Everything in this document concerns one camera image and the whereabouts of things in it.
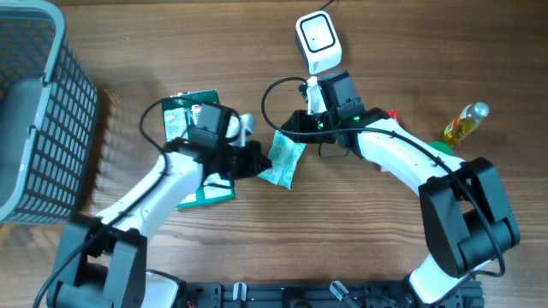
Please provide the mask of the teal small packet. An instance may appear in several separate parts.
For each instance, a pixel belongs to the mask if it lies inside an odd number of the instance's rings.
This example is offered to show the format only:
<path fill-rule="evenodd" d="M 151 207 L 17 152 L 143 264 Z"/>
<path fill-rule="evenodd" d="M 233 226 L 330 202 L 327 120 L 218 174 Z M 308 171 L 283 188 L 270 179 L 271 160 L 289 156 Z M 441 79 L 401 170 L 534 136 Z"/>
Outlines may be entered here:
<path fill-rule="evenodd" d="M 297 164 L 306 146 L 276 131 L 268 154 L 271 167 L 261 172 L 259 177 L 290 190 Z"/>

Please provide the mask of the red stick packet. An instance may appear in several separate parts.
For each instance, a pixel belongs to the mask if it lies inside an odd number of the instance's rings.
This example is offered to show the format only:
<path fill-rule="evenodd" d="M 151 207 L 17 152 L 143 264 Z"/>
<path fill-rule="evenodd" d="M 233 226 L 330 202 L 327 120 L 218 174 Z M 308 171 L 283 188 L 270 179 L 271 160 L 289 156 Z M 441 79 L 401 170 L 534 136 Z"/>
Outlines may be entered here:
<path fill-rule="evenodd" d="M 399 122 L 399 114 L 397 110 L 387 110 L 386 113 L 390 116 L 391 119 Z"/>

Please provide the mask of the yellow liquid bottle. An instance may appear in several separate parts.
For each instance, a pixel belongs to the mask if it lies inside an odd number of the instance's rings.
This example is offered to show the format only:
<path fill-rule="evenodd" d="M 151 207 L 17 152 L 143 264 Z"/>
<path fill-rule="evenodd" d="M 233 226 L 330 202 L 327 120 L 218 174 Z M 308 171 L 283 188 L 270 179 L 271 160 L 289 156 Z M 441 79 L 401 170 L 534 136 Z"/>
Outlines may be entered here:
<path fill-rule="evenodd" d="M 475 130 L 489 113 L 490 108 L 484 102 L 469 104 L 445 127 L 441 140 L 450 147 L 457 145 Z"/>

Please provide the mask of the green lid jar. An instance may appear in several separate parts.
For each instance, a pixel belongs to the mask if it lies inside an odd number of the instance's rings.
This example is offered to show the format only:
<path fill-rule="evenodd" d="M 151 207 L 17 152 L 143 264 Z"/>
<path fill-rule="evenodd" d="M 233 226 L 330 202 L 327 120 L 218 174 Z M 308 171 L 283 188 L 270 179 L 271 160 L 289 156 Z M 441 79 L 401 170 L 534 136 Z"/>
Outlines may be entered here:
<path fill-rule="evenodd" d="M 441 151 L 442 153 L 446 154 L 446 155 L 449 155 L 449 156 L 454 156 L 454 152 L 452 150 L 452 148 L 449 146 L 449 145 L 446 145 L 444 142 L 442 141 L 433 141 L 433 142 L 430 142 L 429 143 L 429 146 L 431 146 L 432 148 L 438 150 L 438 151 Z"/>

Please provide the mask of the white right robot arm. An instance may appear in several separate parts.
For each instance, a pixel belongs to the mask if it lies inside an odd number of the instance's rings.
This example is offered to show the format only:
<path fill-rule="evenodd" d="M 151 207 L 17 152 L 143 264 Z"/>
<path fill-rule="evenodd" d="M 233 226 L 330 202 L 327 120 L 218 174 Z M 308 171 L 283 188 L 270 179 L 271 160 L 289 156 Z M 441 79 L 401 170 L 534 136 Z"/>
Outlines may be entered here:
<path fill-rule="evenodd" d="M 279 127 L 305 144 L 337 143 L 385 168 L 420 199 L 429 253 L 406 279 L 416 305 L 435 307 L 478 275 L 500 277 L 521 240 L 495 166 L 447 155 L 405 131 L 388 112 L 366 109 L 347 71 L 296 78 L 307 104 Z"/>

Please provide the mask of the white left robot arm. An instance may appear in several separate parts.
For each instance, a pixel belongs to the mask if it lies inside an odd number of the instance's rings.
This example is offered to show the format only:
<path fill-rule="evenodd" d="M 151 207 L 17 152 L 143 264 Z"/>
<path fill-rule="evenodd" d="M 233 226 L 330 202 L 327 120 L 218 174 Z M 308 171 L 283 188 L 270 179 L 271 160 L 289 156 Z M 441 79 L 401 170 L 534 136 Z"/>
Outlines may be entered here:
<path fill-rule="evenodd" d="M 203 103 L 195 125 L 158 147 L 149 173 L 96 216 L 68 220 L 55 269 L 34 300 L 49 307 L 184 307 L 186 283 L 146 267 L 150 239 L 209 175 L 233 182 L 271 166 L 249 141 L 252 115 Z"/>

